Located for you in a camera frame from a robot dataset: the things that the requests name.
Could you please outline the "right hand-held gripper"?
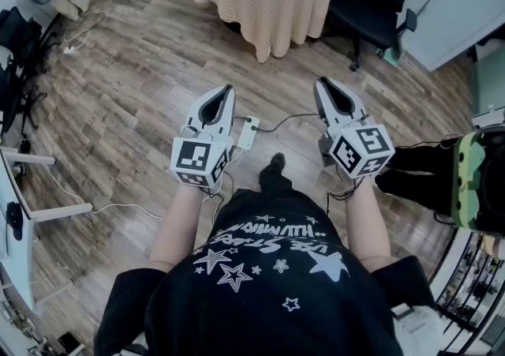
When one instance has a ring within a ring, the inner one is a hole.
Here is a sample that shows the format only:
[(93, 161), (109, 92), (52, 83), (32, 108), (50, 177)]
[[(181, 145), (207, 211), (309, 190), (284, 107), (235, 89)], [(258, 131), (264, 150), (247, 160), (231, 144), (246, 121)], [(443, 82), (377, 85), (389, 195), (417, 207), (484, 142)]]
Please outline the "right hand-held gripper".
[(325, 167), (335, 164), (349, 178), (378, 174), (395, 153), (384, 125), (343, 126), (367, 116), (361, 99), (344, 84), (321, 77), (314, 84), (316, 109), (327, 128), (319, 139)]

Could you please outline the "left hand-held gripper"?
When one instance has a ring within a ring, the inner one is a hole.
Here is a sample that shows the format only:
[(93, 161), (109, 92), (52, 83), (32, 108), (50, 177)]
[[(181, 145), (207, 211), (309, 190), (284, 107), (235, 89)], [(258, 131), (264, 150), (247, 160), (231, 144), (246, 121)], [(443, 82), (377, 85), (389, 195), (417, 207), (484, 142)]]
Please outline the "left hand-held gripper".
[(171, 153), (170, 171), (181, 184), (211, 193), (219, 191), (234, 146), (234, 139), (228, 135), (235, 100), (234, 88), (225, 85), (204, 93), (190, 106), (186, 125), (182, 126), (181, 135), (174, 138)]

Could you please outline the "person's left forearm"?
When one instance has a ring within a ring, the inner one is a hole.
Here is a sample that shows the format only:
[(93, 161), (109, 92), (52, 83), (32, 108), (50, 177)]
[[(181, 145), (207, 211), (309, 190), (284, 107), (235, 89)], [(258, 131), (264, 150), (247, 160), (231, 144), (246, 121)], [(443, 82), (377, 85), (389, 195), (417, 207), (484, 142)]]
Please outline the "person's left forearm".
[(204, 192), (180, 184), (155, 236), (148, 267), (169, 272), (194, 248)]

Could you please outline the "person's right forearm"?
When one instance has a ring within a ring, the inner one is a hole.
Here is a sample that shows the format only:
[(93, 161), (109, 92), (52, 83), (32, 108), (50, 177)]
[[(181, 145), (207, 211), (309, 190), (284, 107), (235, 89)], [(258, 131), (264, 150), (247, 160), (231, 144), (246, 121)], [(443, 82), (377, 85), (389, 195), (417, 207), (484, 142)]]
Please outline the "person's right forearm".
[(346, 230), (350, 251), (369, 272), (394, 262), (370, 177), (364, 177), (346, 200)]

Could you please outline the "white power strip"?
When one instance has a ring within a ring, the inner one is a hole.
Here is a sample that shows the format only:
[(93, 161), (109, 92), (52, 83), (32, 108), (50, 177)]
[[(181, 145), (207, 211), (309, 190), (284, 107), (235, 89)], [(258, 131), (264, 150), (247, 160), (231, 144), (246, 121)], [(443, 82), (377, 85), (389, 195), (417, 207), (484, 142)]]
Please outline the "white power strip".
[(242, 127), (240, 137), (238, 139), (237, 146), (243, 150), (248, 151), (253, 146), (253, 141), (256, 137), (260, 125), (260, 120), (253, 116), (248, 116)]

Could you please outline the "person's leg with black shoe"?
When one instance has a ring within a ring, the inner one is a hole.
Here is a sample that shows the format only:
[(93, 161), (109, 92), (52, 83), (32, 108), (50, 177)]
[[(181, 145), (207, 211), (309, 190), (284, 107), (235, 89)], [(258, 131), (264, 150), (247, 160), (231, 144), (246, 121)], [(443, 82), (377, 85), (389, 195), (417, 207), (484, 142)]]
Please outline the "person's leg with black shoe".
[(286, 158), (281, 152), (273, 155), (270, 163), (260, 172), (259, 185), (262, 195), (281, 197), (294, 191), (292, 181), (282, 174), (285, 165)]

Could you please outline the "green and black headset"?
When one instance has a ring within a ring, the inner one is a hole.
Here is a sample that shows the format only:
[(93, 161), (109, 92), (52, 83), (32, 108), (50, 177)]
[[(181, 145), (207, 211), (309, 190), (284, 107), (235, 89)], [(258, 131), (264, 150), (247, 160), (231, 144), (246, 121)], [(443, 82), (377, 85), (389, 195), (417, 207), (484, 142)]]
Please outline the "green and black headset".
[(505, 125), (458, 140), (451, 218), (457, 227), (505, 238)]

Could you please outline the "person's black star-print shirt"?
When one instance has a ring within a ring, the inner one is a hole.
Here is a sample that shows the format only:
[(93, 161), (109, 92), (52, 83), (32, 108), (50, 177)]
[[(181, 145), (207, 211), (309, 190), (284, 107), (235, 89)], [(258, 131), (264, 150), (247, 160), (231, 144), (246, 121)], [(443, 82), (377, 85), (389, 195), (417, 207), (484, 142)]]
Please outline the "person's black star-print shirt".
[(306, 195), (242, 191), (172, 270), (118, 275), (95, 356), (403, 356), (403, 303), (434, 309), (416, 257), (369, 272)]

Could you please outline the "black swivel chair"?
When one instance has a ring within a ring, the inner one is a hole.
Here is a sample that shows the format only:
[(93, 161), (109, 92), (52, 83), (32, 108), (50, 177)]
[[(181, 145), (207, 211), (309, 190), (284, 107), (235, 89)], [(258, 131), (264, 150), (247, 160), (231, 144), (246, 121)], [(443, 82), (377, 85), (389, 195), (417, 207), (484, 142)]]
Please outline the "black swivel chair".
[(33, 84), (27, 91), (24, 90), (25, 81), (17, 75), (17, 61), (8, 57), (5, 68), (0, 66), (0, 144), (14, 123), (17, 115), (22, 115), (21, 136), (27, 137), (24, 132), (26, 121), (29, 120), (32, 128), (39, 126), (32, 117), (32, 111), (37, 103), (47, 98), (46, 92), (41, 92), (37, 84)]
[(6, 48), (18, 67), (25, 67), (36, 55), (42, 26), (33, 18), (25, 20), (19, 9), (0, 11), (0, 47)]

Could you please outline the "black computer mouse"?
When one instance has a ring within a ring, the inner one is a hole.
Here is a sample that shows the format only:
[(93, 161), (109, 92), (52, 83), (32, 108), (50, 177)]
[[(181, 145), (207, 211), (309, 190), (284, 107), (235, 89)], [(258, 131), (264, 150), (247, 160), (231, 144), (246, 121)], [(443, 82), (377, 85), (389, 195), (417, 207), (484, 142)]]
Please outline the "black computer mouse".
[(21, 205), (16, 202), (9, 202), (6, 209), (6, 222), (13, 231), (13, 236), (17, 241), (23, 237), (24, 216)]

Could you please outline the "white desk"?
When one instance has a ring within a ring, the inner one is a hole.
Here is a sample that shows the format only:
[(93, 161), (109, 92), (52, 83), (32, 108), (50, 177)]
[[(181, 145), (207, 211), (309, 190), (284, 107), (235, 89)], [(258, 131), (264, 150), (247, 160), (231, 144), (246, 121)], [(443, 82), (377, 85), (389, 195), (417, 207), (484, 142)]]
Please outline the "white desk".
[(6, 226), (6, 253), (0, 257), (0, 264), (10, 278), (10, 285), (17, 290), (27, 307), (32, 312), (41, 314), (43, 305), (57, 294), (71, 287), (73, 281), (68, 279), (39, 297), (34, 296), (32, 249), (36, 242), (35, 225), (54, 219), (88, 213), (93, 209), (93, 205), (84, 203), (46, 210), (31, 210), (15, 181), (12, 171), (12, 164), (15, 162), (53, 165), (55, 164), (55, 158), (21, 154), (14, 148), (0, 147), (0, 223), (6, 223), (9, 204), (18, 204), (21, 207), (22, 215), (21, 232), (18, 234), (21, 237), (20, 239), (16, 239), (11, 226)]

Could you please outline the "white waist pouch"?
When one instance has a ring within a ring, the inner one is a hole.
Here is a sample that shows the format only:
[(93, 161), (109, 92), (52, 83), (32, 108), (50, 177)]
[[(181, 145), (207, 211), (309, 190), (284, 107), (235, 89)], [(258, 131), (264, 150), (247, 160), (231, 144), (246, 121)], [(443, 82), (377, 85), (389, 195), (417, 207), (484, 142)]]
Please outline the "white waist pouch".
[(434, 309), (403, 303), (391, 311), (403, 356), (437, 356), (442, 345), (443, 324)]

